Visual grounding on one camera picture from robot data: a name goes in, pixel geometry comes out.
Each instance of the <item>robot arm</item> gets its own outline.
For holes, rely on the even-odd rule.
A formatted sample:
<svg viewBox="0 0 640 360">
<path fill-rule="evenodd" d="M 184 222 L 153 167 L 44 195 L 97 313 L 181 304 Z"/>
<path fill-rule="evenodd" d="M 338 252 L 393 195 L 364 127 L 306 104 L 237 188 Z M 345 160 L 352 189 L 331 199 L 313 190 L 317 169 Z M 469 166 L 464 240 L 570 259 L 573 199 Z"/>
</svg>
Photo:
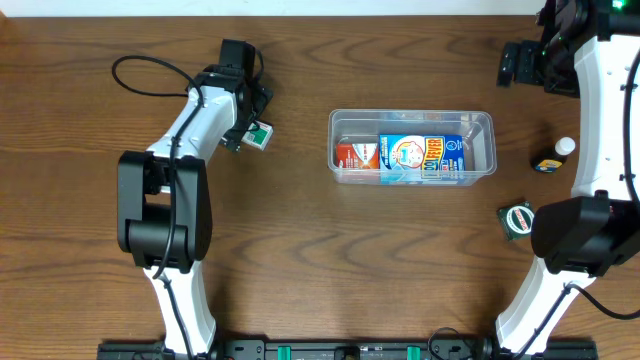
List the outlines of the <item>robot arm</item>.
<svg viewBox="0 0 640 360">
<path fill-rule="evenodd" d="M 536 256 L 513 303 L 496 320 L 499 346 L 516 354 L 545 350 L 577 296 L 576 291 L 561 295 L 566 285 L 584 288 L 640 250 L 622 146 L 624 84 L 640 49 L 640 11 L 616 4 L 549 0 L 538 19 L 545 26 L 542 41 L 505 46 L 498 85 L 508 86 L 515 77 L 546 92 L 581 98 L 573 198 L 536 213 L 531 236 Z M 640 98 L 633 98 L 634 107 L 640 107 Z M 640 127 L 632 129 L 632 138 L 640 138 Z M 632 159 L 632 167 L 639 168 L 640 156 Z"/>
<path fill-rule="evenodd" d="M 190 88 L 169 131 L 144 153 L 125 152 L 118 164 L 118 243 L 151 280 L 166 326 L 164 348 L 176 358 L 206 356 L 213 342 L 216 326 L 200 263 L 213 229 L 206 166 L 219 144 L 239 150 L 242 137 L 271 100 L 271 91 L 259 84 L 262 70 L 253 76 L 255 55 L 245 42 L 224 40 L 220 65 L 208 66 L 195 78 L 202 102 Z M 170 192 L 172 139 L 198 106 L 202 108 L 182 132 L 174 154 L 175 233 L 167 267 L 154 279 L 166 253 L 171 208 L 151 200 Z"/>
</svg>

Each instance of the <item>wooden table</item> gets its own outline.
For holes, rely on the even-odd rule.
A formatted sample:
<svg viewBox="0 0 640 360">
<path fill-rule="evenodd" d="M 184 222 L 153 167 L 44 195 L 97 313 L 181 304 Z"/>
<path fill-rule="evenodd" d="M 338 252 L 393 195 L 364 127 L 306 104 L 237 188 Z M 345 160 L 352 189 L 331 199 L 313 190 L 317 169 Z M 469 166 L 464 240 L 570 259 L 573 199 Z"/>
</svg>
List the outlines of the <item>wooden table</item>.
<svg viewBox="0 0 640 360">
<path fill-rule="evenodd" d="M 264 53 L 276 96 L 268 151 L 219 149 L 208 170 L 215 223 L 209 306 L 226 333 L 272 339 L 488 334 L 532 252 L 507 243 L 496 209 L 563 200 L 577 155 L 556 175 L 533 153 L 579 136 L 579 101 L 495 86 L 509 40 L 533 17 L 5 19 L 0 25 L 0 357 L 91 359 L 104 339 L 164 333 L 155 294 L 116 243 L 116 164 L 173 123 L 183 99 L 124 91 L 111 63 L 131 53 L 195 74 L 222 38 Z M 150 90 L 185 83 L 123 66 Z M 498 170 L 469 188 L 338 185 L 327 169 L 338 108 L 482 110 Z M 640 306 L 640 257 L 590 290 L 621 312 Z M 603 359 L 640 356 L 640 322 L 578 298 L 554 331 L 589 337 Z"/>
</svg>

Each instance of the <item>small bottle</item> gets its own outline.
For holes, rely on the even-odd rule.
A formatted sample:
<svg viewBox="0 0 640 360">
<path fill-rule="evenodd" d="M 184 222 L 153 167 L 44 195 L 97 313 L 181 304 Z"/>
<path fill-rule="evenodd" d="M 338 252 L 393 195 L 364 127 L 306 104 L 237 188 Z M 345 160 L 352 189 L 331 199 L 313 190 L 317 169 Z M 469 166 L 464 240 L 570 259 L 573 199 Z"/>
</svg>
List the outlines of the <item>small bottle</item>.
<svg viewBox="0 0 640 360">
<path fill-rule="evenodd" d="M 563 137 L 558 140 L 553 149 L 549 149 L 533 159 L 531 166 L 536 171 L 544 173 L 555 172 L 567 161 L 567 157 L 575 149 L 576 142 L 570 137 Z"/>
</svg>

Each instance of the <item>white wall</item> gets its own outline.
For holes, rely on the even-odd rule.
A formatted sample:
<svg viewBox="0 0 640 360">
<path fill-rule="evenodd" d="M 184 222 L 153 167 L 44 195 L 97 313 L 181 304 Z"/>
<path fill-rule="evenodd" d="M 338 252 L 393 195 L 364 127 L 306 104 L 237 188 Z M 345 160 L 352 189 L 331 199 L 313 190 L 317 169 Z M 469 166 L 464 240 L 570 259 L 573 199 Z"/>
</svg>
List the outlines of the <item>white wall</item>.
<svg viewBox="0 0 640 360">
<path fill-rule="evenodd" d="M 544 0 L 0 0 L 21 16 L 533 15 Z"/>
</svg>

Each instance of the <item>gray plastic box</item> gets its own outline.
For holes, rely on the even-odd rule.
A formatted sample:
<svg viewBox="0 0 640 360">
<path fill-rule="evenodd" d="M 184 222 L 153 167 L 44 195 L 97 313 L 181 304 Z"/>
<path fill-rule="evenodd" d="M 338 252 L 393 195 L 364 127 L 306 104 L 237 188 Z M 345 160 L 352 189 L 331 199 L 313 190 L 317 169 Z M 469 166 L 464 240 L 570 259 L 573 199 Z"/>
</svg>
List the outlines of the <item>gray plastic box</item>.
<svg viewBox="0 0 640 360">
<path fill-rule="evenodd" d="M 336 166 L 337 144 L 378 143 L 379 147 L 381 134 L 461 135 L 465 170 L 454 173 Z M 481 111 L 334 110 L 329 117 L 327 156 L 336 181 L 345 184 L 469 186 L 497 168 L 493 122 Z M 416 180 L 415 171 L 423 179 Z"/>
</svg>

